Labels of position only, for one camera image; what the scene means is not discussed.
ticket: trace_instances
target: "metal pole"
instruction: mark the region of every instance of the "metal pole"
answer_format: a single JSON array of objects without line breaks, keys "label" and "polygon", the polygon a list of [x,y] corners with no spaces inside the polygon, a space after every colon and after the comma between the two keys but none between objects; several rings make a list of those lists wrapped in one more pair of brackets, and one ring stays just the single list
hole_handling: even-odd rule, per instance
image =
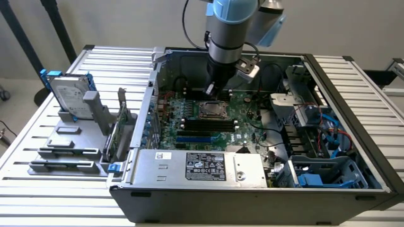
[{"label": "metal pole", "polygon": [[36,55],[36,51],[35,51],[35,49],[31,45],[31,42],[28,40],[27,34],[23,30],[23,27],[20,25],[18,17],[15,16],[15,13],[12,11],[8,0],[0,0],[0,11],[2,11],[4,19],[7,21],[7,24],[12,29],[12,33],[14,33],[14,35],[15,35],[15,37],[16,37],[19,43],[20,43],[20,46],[22,46],[24,52],[26,52],[26,55],[27,55],[28,60],[32,64],[32,67],[34,67],[34,69],[38,73],[38,76],[40,77],[40,71],[43,70],[44,66],[43,66],[43,63],[39,60],[39,57]]},{"label": "metal pole", "polygon": [[71,64],[74,64],[78,55],[75,52],[75,48],[74,45],[71,43],[71,38],[70,38],[70,34],[68,31],[66,30],[66,26],[62,20],[62,16],[59,13],[59,9],[58,9],[58,2],[56,0],[40,0],[40,2],[43,3],[43,6],[48,12],[62,45],[63,45],[63,49],[64,52],[68,56],[70,62]]}]

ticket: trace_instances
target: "blue cable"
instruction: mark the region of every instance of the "blue cable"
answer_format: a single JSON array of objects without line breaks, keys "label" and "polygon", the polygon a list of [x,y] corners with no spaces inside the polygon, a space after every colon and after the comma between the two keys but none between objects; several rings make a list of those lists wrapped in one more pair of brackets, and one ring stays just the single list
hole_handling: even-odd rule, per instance
[{"label": "blue cable", "polygon": [[323,118],[326,118],[328,121],[331,121],[331,122],[336,125],[336,127],[339,127],[340,123],[339,123],[338,120],[335,120],[331,116],[328,116],[328,115],[324,114],[324,113],[323,113],[322,116],[323,116]]},{"label": "blue cable", "polygon": [[336,150],[334,151],[334,154],[331,155],[330,158],[335,158],[338,153],[339,153],[339,149],[336,149]]}]

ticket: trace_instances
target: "green circuit board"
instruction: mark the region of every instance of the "green circuit board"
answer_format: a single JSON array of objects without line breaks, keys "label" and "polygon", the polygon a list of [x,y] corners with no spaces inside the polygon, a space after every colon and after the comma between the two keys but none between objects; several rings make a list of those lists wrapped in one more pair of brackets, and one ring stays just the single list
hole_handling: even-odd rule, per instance
[{"label": "green circuit board", "polygon": [[[207,119],[202,111],[202,106],[208,101],[195,101],[182,97],[180,93],[176,93],[168,97],[164,101],[167,105],[164,113],[162,115],[162,138],[160,149],[184,149],[184,150],[216,150],[226,151],[228,146],[246,146],[250,149],[256,148],[258,139],[263,133],[263,130],[254,128],[250,122],[262,127],[262,121],[256,120],[256,106],[254,102],[246,102],[244,98],[251,98],[251,95],[246,92],[234,92],[230,101],[218,101],[222,107],[226,109],[224,116],[220,120],[236,120],[239,128],[235,132],[212,132],[210,142],[178,142],[178,132],[182,129],[182,119]],[[252,119],[247,117],[247,113],[254,113]],[[184,144],[183,148],[178,148],[178,144]]]}]

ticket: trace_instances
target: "motherboard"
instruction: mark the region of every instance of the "motherboard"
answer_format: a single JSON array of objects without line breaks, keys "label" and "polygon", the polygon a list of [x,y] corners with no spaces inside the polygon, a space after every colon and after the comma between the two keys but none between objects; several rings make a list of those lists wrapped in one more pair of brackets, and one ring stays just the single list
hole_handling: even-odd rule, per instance
[{"label": "motherboard", "polygon": [[264,133],[256,100],[243,91],[224,91],[218,100],[202,91],[168,92],[159,101],[162,122],[160,149],[250,151],[266,153],[258,146]]}]

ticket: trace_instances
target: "gray floor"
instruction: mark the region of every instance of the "gray floor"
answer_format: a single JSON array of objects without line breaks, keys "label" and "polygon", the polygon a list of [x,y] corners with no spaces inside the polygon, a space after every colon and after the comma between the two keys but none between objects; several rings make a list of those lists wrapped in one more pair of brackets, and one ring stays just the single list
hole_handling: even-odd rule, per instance
[{"label": "gray floor", "polygon": [[[38,106],[34,103],[34,97],[44,86],[39,79],[22,80],[0,78],[0,84],[12,94],[8,101],[0,101],[0,120],[4,121],[10,129],[19,134],[38,110]],[[10,132],[6,132],[6,136],[11,141],[15,139],[15,136]],[[0,146],[0,156],[6,150],[6,147]]]}]

